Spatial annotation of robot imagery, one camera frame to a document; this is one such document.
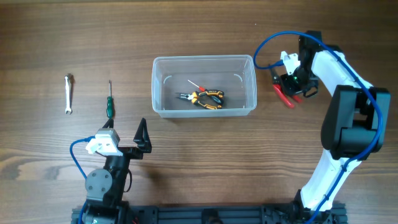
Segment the red black screwdriver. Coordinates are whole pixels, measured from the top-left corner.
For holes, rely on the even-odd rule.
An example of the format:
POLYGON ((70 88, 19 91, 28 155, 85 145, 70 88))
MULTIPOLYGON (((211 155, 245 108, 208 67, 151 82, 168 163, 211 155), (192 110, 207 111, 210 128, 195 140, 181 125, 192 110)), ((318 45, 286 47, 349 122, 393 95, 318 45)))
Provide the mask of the red black screwdriver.
POLYGON ((206 89, 206 88, 204 88, 202 86, 199 86, 199 85, 193 83, 190 80, 189 80, 189 82, 199 89, 198 96, 210 97, 215 103, 217 103, 219 105, 223 105, 223 103, 224 103, 224 92, 223 91, 221 91, 221 90, 209 90, 209 89, 206 89))

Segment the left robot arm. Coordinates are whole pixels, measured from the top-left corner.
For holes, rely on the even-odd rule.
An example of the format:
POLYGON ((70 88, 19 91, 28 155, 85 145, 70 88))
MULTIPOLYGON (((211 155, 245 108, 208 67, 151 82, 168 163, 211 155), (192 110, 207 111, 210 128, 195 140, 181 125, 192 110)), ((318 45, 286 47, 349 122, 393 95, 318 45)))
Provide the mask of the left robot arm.
POLYGON ((141 160, 152 151, 147 131, 147 121, 141 119, 133 138, 135 146, 122 147, 120 138, 109 119, 88 141, 86 150, 90 154, 105 157, 103 168, 91 171, 85 178, 86 205, 78 217, 78 223, 139 223, 123 194, 126 181, 132 179, 129 169, 132 160, 141 160))

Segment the red handled cutting pliers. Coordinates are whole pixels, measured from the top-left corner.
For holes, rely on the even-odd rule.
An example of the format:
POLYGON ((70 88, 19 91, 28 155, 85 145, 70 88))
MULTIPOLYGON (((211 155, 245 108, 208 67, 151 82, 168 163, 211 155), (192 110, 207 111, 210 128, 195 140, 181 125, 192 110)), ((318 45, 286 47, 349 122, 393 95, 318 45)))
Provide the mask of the red handled cutting pliers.
POLYGON ((271 78, 272 78, 272 86, 276 95, 281 99, 284 105, 290 109, 295 108, 295 105, 288 99, 287 95, 284 93, 282 88, 282 80, 280 76, 276 73, 274 68, 270 69, 271 78))

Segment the orange black pliers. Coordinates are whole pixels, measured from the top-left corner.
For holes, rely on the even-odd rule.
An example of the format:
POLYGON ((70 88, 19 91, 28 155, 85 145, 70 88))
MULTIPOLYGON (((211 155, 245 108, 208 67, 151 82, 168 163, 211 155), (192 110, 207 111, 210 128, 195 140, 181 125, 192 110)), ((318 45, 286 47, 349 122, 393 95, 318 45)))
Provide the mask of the orange black pliers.
POLYGON ((224 92, 221 90, 194 91, 192 93, 177 93, 180 100, 190 101, 193 105, 201 106, 208 110, 222 109, 224 92))

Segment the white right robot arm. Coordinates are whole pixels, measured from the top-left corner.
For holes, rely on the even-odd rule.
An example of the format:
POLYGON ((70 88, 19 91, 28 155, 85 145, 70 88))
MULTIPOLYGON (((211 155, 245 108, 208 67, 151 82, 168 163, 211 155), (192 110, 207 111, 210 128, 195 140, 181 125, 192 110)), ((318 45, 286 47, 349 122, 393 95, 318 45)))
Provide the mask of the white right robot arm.
POLYGON ((383 145, 391 95, 361 78, 341 49, 326 45, 319 31, 298 33, 299 53, 282 52, 284 96, 306 98, 323 83, 331 101, 321 129, 323 152, 310 180, 297 192, 292 223, 341 222, 333 201, 350 173, 383 145))

